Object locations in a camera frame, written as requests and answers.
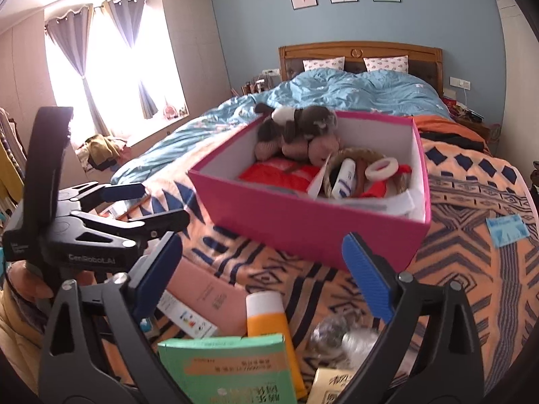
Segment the green box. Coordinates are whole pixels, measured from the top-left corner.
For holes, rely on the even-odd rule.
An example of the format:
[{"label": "green box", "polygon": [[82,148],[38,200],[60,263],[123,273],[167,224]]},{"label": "green box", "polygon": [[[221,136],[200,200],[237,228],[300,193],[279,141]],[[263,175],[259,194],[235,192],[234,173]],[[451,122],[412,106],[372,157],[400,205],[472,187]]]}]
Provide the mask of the green box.
[{"label": "green box", "polygon": [[158,352],[194,404],[297,402],[282,334],[169,339]]}]

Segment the patterned pillow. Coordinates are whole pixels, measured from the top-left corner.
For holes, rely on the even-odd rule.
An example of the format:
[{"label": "patterned pillow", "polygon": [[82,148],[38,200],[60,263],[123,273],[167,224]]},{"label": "patterned pillow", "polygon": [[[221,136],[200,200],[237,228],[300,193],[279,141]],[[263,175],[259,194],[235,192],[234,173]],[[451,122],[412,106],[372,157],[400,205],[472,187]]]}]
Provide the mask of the patterned pillow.
[{"label": "patterned pillow", "polygon": [[334,70],[344,70],[344,56],[334,59],[320,59],[313,61],[304,61],[305,71],[316,70],[317,68],[332,68]]},{"label": "patterned pillow", "polygon": [[363,58],[367,71],[392,70],[408,73],[408,56],[396,58]]}]

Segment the pink box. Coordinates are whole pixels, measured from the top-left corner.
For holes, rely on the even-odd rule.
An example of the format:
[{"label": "pink box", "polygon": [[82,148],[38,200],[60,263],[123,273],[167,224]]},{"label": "pink box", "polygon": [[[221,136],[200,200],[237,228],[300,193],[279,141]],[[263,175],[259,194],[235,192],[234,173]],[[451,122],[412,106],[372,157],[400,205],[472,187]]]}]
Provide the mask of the pink box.
[{"label": "pink box", "polygon": [[238,234],[325,266],[346,270],[341,255],[345,235],[359,233],[395,271],[404,270],[431,223],[429,181],[419,132],[410,117],[337,112],[346,147],[370,148],[412,167],[413,210],[392,216],[275,191],[236,179],[254,163],[256,120],[205,156],[188,175],[212,221]]}]

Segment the blue wall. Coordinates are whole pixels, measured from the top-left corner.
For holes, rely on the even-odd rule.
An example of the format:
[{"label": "blue wall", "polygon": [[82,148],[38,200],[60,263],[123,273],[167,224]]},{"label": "blue wall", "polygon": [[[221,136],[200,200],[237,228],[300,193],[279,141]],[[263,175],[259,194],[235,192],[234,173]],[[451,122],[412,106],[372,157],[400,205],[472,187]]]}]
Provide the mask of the blue wall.
[{"label": "blue wall", "polygon": [[293,10],[290,0],[213,0],[230,83],[238,89],[263,69],[278,68],[282,45],[336,40],[427,45],[444,50],[445,86],[449,76],[470,80],[468,106],[487,122],[501,123],[506,61],[496,1],[401,1],[318,0],[316,7]]}]

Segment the orange tube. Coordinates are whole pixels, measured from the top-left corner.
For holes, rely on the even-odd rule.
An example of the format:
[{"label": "orange tube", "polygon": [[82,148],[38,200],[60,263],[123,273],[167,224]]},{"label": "orange tube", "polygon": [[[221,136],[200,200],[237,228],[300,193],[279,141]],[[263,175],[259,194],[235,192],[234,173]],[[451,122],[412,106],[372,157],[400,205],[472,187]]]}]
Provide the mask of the orange tube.
[{"label": "orange tube", "polygon": [[297,362],[292,337],[286,320],[285,309],[282,306],[281,294],[276,291],[253,293],[246,298],[247,303],[247,336],[265,336],[280,333],[285,338],[288,365],[296,391],[296,398],[307,396],[307,390],[299,364]]}]

